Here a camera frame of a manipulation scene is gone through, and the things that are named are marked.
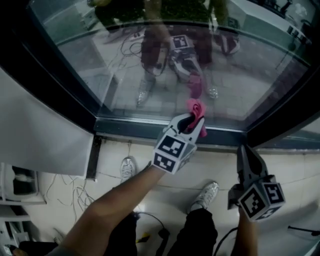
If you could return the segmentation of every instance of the person's left arm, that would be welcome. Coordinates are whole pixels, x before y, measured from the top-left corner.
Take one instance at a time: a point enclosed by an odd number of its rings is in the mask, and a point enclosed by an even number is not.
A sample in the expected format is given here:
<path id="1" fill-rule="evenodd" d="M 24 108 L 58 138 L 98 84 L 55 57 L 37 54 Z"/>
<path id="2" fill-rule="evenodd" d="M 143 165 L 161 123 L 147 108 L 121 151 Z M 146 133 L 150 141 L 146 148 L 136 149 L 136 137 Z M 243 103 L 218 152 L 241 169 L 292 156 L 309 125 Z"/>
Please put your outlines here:
<path id="1" fill-rule="evenodd" d="M 61 246 L 80 256 L 102 256 L 112 230 L 142 201 L 165 174 L 151 166 L 94 201 Z"/>

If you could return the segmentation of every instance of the white panel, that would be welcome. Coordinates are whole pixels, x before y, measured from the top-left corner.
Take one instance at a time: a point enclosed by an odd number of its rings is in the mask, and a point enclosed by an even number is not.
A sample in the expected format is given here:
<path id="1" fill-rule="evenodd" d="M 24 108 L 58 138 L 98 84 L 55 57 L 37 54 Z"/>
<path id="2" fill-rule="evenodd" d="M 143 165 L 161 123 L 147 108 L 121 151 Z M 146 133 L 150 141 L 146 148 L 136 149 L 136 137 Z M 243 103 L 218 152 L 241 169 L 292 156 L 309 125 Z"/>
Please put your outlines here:
<path id="1" fill-rule="evenodd" d="M 48 108 L 2 69 L 0 109 L 0 162 L 38 172 L 85 175 L 93 135 Z"/>

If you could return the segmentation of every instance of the black metal frame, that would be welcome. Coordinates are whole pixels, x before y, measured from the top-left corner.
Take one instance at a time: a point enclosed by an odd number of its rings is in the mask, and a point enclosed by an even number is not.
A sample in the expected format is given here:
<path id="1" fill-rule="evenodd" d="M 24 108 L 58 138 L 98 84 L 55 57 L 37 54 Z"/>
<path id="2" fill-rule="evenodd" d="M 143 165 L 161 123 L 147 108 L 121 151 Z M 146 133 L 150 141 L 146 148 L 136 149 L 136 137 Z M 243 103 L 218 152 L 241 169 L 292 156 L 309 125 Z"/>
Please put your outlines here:
<path id="1" fill-rule="evenodd" d="M 2 23 L 6 24 L 2 30 L 4 40 L 0 47 L 1 66 L 26 90 L 92 134 L 115 134 L 144 139 L 158 137 L 163 125 L 97 118 L 101 112 L 99 100 L 47 35 L 30 10 L 28 1 L 6 1 L 4 9 L 14 9 L 15 17 L 11 17 L 10 11 L 0 17 Z M 251 147 L 320 149 L 320 142 L 317 140 L 301 140 L 297 137 L 273 143 L 320 116 L 320 104 L 317 101 L 319 80 L 319 62 L 315 61 L 277 104 L 252 123 L 248 132 L 208 129 L 208 136 L 199 138 L 198 143 L 221 146 L 248 143 Z M 102 108 L 108 116 L 114 116 L 104 105 Z"/>

